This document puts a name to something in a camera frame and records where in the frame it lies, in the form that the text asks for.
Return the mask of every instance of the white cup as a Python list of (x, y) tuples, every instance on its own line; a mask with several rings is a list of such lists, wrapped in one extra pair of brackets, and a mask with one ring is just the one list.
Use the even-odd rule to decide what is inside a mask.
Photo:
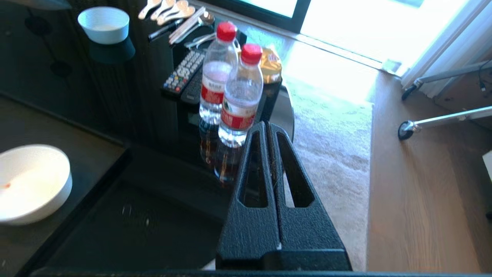
[(81, 12), (77, 20), (89, 39), (96, 43), (115, 44), (128, 36), (130, 17), (117, 8), (89, 8)]

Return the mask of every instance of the remote control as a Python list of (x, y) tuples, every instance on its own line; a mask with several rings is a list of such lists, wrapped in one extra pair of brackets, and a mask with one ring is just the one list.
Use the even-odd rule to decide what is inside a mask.
[(203, 70), (200, 70), (195, 74), (190, 81), (188, 81), (188, 86), (181, 94), (181, 101), (189, 105), (200, 104), (200, 94), (202, 92), (202, 74)]
[(179, 97), (190, 79), (202, 68), (204, 58), (204, 51), (191, 50), (175, 68), (174, 72), (166, 79), (162, 85), (163, 92)]

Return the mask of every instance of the white curtain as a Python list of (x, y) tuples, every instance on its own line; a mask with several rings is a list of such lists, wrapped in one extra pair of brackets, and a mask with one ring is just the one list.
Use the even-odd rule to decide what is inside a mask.
[[(492, 49), (492, 2), (469, 0), (436, 40), (401, 78), (403, 88), (415, 79), (452, 69), (459, 69), (484, 58)], [(428, 97), (441, 93), (454, 79), (422, 86)]]

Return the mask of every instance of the chopsticks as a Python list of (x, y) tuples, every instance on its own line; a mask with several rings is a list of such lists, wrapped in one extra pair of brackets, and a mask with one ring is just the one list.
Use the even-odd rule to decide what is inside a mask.
[(169, 35), (169, 44), (173, 44), (186, 33), (193, 25), (198, 22), (198, 18), (205, 12), (205, 7), (201, 7), (196, 11), (188, 20), (186, 20), (181, 26), (179, 26), (172, 34)]

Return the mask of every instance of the white ceramic spoon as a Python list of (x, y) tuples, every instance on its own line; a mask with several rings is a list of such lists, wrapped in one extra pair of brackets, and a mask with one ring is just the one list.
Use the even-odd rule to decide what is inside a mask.
[(166, 22), (169, 22), (174, 19), (180, 19), (180, 18), (188, 18), (192, 16), (195, 13), (195, 7), (187, 7), (185, 10), (179, 11), (177, 14), (164, 17), (164, 18), (158, 18), (157, 19), (157, 24), (164, 25)]
[(164, 17), (168, 17), (172, 14), (175, 14), (175, 13), (178, 13), (182, 10), (186, 10), (186, 8), (188, 8), (188, 1), (186, 0), (179, 0), (176, 2), (176, 4), (174, 4), (174, 6), (168, 10), (168, 11), (165, 11), (163, 13), (161, 13), (158, 17), (157, 17), (157, 20), (159, 20), (159, 18), (164, 18)]
[(154, 21), (157, 20), (159, 14), (161, 14), (163, 11), (167, 9), (172, 8), (174, 4), (176, 4), (176, 0), (162, 0), (160, 7), (157, 10), (155, 10), (155, 12), (152, 13), (151, 19)]
[(147, 16), (147, 13), (151, 9), (159, 6), (159, 4), (161, 3), (161, 1), (162, 0), (147, 0), (147, 5), (138, 14), (138, 19), (145, 19), (145, 17)]

